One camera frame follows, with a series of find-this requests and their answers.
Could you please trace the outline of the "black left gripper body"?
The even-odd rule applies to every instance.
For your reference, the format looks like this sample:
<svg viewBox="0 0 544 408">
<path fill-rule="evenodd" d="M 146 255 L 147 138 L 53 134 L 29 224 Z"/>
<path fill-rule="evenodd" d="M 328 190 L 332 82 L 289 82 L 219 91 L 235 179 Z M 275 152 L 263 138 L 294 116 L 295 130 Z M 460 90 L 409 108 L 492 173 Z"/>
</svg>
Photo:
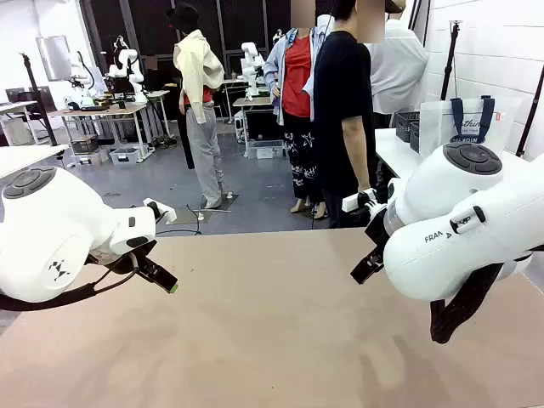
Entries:
<svg viewBox="0 0 544 408">
<path fill-rule="evenodd" d="M 95 251 L 87 256 L 87 264 L 104 266 L 118 275 L 126 275 L 135 270 L 142 276 L 158 276 L 158 265 L 148 258 L 156 244 L 156 241 L 149 241 L 123 255 Z"/>
</svg>

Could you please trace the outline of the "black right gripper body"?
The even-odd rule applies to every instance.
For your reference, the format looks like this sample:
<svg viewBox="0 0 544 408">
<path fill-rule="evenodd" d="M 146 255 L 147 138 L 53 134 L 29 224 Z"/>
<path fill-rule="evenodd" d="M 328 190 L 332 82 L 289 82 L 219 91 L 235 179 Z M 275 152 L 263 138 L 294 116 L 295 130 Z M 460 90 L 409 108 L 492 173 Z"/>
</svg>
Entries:
<svg viewBox="0 0 544 408">
<path fill-rule="evenodd" d="M 374 255 L 383 255 L 384 247 L 389 239 L 389 233 L 384 226 L 386 213 L 386 204 L 376 205 L 370 210 L 370 222 L 365 228 L 365 233 L 376 244 L 376 248 L 372 251 Z"/>
</svg>

